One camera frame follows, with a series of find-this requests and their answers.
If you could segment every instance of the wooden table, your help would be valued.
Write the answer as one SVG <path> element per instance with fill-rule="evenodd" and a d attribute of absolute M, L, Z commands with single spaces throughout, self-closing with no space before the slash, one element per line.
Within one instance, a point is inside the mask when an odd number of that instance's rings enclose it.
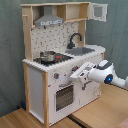
<path fill-rule="evenodd" d="M 23 109 L 14 111 L 0 118 L 0 128 L 44 128 L 38 120 Z M 50 128 L 81 128 L 69 118 L 57 122 Z"/>
<path fill-rule="evenodd" d="M 71 115 L 87 128 L 115 128 L 128 118 L 128 91 L 102 85 L 99 99 Z"/>

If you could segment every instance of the oven window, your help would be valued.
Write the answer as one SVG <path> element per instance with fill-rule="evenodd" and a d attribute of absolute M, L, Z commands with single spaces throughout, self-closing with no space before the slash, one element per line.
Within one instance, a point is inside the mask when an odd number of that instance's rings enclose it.
<path fill-rule="evenodd" d="M 56 111 L 73 103 L 73 85 L 56 92 Z"/>

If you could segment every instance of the faucet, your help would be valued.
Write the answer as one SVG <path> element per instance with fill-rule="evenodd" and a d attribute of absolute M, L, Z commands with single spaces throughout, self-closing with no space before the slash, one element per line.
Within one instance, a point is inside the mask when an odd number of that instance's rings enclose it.
<path fill-rule="evenodd" d="M 69 43 L 68 46 L 67 46 L 68 49 L 72 49 L 73 47 L 75 47 L 75 44 L 73 44 L 73 42 L 72 42 L 72 39 L 73 39 L 73 37 L 74 37 L 75 35 L 80 36 L 80 41 L 82 41 L 82 35 L 81 35 L 80 33 L 74 33 L 74 34 L 71 36 L 71 38 L 70 38 L 70 43 Z"/>

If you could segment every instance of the oven door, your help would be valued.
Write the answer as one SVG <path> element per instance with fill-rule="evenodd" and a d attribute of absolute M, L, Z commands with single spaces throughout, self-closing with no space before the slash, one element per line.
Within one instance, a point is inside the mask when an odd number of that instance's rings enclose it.
<path fill-rule="evenodd" d="M 66 79 L 49 88 L 50 125 L 68 116 L 79 108 L 79 85 Z"/>

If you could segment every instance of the oven handle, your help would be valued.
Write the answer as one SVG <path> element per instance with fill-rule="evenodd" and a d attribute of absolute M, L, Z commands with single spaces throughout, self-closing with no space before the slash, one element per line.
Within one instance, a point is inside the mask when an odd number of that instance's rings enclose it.
<path fill-rule="evenodd" d="M 70 85 L 72 83 L 72 81 L 69 81 L 68 83 L 66 83 L 66 84 L 61 84 L 61 85 L 59 85 L 59 87 L 67 87 L 68 85 Z"/>

